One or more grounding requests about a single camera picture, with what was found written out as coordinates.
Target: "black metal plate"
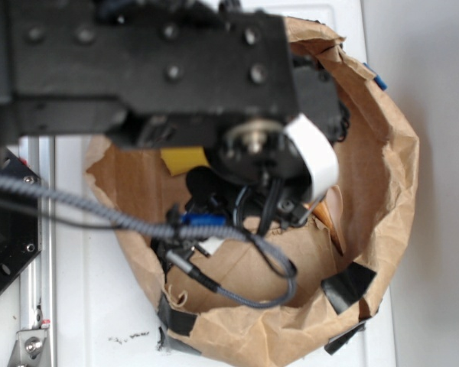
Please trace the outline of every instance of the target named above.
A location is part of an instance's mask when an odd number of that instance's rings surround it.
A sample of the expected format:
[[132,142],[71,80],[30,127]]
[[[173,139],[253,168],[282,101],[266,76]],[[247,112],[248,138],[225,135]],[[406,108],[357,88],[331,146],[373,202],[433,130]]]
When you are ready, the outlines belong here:
[[[115,26],[95,22],[85,0],[9,0],[12,118],[20,133],[109,132],[124,148],[212,147],[220,129],[256,115],[281,123],[295,117],[283,19],[261,12],[213,16],[227,28],[154,6]],[[177,37],[163,35],[169,24]],[[91,42],[79,41],[84,28]],[[249,29],[259,34],[254,44],[245,41]],[[40,39],[31,39],[31,30]],[[255,66],[264,70],[262,80],[251,77]],[[170,77],[171,67],[181,74]]]
[[[39,177],[10,151],[0,174],[39,184]],[[38,201],[0,193],[0,198],[37,209]],[[41,251],[37,218],[0,208],[0,294]]]

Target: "crumpled paper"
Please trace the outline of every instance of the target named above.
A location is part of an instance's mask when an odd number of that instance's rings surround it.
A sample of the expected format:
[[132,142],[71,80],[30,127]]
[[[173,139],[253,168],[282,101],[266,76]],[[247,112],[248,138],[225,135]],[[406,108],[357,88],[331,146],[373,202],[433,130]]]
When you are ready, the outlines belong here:
[[[376,85],[376,74],[343,52],[343,37],[323,24],[296,18],[287,18],[286,25],[292,50],[312,56],[331,72],[351,114],[347,140],[335,148],[347,243],[343,256],[313,216],[300,229],[273,229],[269,240],[298,268],[298,292],[285,306],[253,310],[210,293],[176,268],[165,284],[149,239],[117,233],[155,308],[163,293],[172,308],[197,315],[189,336],[171,330],[168,335],[203,356],[236,366],[287,365],[373,316],[408,244],[415,212],[418,137],[405,116]],[[86,179],[99,201],[146,220],[163,221],[173,203],[183,205],[189,198],[184,176],[171,177],[157,151],[120,151],[95,137],[86,166]],[[191,261],[223,286],[253,299],[269,299],[285,289],[248,244],[229,240],[210,259],[196,254]],[[337,315],[320,284],[352,261],[377,275],[363,299]]]

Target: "bolt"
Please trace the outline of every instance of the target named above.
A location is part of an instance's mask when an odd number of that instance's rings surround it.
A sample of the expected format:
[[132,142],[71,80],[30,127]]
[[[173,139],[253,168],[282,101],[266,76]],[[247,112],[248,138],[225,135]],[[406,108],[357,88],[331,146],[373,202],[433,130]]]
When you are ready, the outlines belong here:
[[182,70],[181,67],[177,65],[170,65],[165,70],[165,75],[167,76],[168,80],[172,82],[176,82],[182,79],[182,76],[184,75],[184,71]]
[[294,204],[290,200],[283,200],[278,206],[284,213],[290,213],[294,209]]
[[179,30],[175,23],[168,23],[163,27],[163,37],[167,41],[174,41],[177,39]]
[[33,184],[34,182],[36,182],[36,179],[32,176],[26,176],[24,177],[24,182],[27,184]]
[[248,149],[249,154],[258,154],[262,151],[263,145],[267,141],[267,134],[255,130],[245,134],[242,138],[242,143]]
[[255,84],[263,84],[267,80],[268,72],[267,69],[260,63],[256,63],[250,69],[250,79]]
[[81,44],[89,45],[95,41],[96,34],[95,30],[89,25],[81,25],[75,31],[75,37]]
[[25,351],[29,354],[40,352],[42,347],[43,343],[35,337],[30,338],[24,345]]
[[248,27],[243,33],[243,38],[249,46],[253,46],[260,41],[260,32],[256,28]]
[[235,157],[235,151],[233,149],[228,149],[226,151],[226,158],[233,159]]
[[112,123],[115,125],[121,125],[128,117],[128,112],[121,109],[112,115]]
[[28,29],[25,39],[32,44],[39,44],[46,37],[46,28],[35,25]]

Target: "white surface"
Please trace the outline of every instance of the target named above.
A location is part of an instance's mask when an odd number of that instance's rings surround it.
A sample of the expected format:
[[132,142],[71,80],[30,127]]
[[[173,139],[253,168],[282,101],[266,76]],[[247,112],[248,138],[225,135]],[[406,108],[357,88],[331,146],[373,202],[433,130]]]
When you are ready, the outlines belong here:
[[[360,3],[277,2],[269,11],[320,19],[340,24],[340,33],[350,34],[349,50],[365,60]],[[57,140],[57,185],[88,195],[80,162],[85,138]],[[60,215],[92,220],[58,208]],[[177,351],[157,350],[159,320],[142,293],[111,232],[77,231],[57,227],[57,354],[58,365],[90,366],[224,366],[221,362]],[[379,316],[368,322],[335,356],[313,352],[292,366],[393,367],[396,366],[389,293]],[[135,334],[146,336],[133,337]]]
[[392,283],[399,367],[459,367],[459,1],[363,0],[371,67],[420,137],[412,238]]
[[19,330],[18,279],[0,296],[0,367],[6,366]]

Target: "black tape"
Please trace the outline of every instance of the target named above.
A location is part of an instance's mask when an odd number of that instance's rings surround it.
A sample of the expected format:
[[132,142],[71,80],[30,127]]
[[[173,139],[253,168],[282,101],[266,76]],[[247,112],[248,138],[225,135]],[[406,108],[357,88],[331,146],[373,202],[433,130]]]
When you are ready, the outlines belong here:
[[357,324],[357,326],[354,326],[352,329],[349,331],[346,331],[343,334],[340,334],[339,336],[335,336],[334,338],[330,339],[330,342],[324,346],[324,350],[332,356],[338,349],[340,349],[342,346],[347,344],[352,337],[357,334],[358,331],[364,331],[366,329],[365,327],[366,321],[361,321],[360,323]]
[[192,313],[173,310],[164,294],[158,306],[158,317],[168,329],[183,336],[189,336],[197,319],[197,315]]
[[166,328],[160,328],[160,340],[158,341],[158,350],[162,348],[169,348],[173,350],[178,350],[179,352],[189,353],[196,356],[200,356],[202,353],[199,352],[197,349],[192,348],[191,346],[181,342],[180,340],[176,340],[170,337],[167,334]]
[[337,314],[359,301],[372,283],[376,272],[355,262],[347,269],[325,279],[321,288]]

